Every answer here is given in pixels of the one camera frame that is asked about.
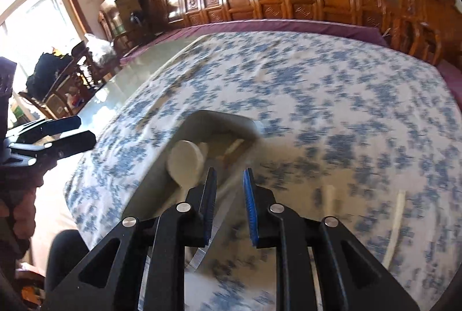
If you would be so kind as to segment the person's left hand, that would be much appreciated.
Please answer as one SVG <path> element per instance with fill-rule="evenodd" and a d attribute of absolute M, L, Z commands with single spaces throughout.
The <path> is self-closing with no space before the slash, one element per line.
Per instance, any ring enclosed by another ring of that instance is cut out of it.
<path fill-rule="evenodd" d="M 1 192 L 1 218 L 12 217 L 12 231 L 19 240 L 29 240 L 36 227 L 36 188 Z"/>

